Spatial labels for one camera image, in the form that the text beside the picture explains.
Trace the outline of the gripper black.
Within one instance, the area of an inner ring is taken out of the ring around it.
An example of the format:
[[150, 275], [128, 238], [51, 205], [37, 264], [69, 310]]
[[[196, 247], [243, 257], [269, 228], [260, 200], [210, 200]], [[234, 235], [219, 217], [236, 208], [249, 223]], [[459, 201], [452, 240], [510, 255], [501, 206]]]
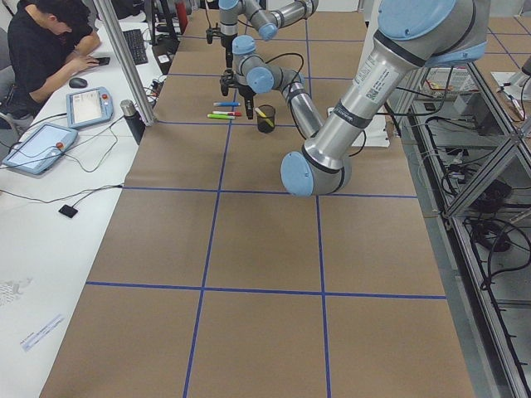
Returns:
[[225, 33], [221, 34], [221, 44], [225, 49], [225, 58], [226, 58], [226, 67], [232, 67], [232, 43], [236, 35], [227, 35]]
[[228, 96], [229, 89], [235, 89], [244, 97], [246, 117], [254, 118], [254, 91], [246, 83], [246, 79], [238, 75], [233, 69], [225, 69], [220, 76], [220, 90], [223, 96]]

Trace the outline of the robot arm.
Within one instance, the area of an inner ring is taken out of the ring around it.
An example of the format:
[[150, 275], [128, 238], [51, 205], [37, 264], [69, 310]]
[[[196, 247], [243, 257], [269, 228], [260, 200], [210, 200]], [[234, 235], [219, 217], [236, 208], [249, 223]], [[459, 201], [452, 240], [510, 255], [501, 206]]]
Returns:
[[380, 2], [373, 49], [331, 114], [322, 118], [300, 74], [266, 64], [254, 39], [237, 33], [243, 15], [269, 41], [279, 29], [312, 16], [317, 6], [316, 1], [293, 1], [268, 11], [257, 1], [218, 3], [221, 36], [231, 45], [237, 84], [256, 94], [279, 91], [304, 135], [301, 150], [286, 154], [280, 166], [283, 186], [299, 197], [333, 193], [349, 182], [348, 149], [407, 73], [480, 59], [490, 15], [488, 1]]
[[259, 36], [269, 41], [284, 27], [308, 19], [318, 8], [318, 0], [297, 0], [277, 10], [266, 10], [258, 1], [221, 0], [218, 2], [222, 46], [226, 53], [226, 66], [232, 68], [232, 43], [238, 36], [238, 18], [243, 15]]

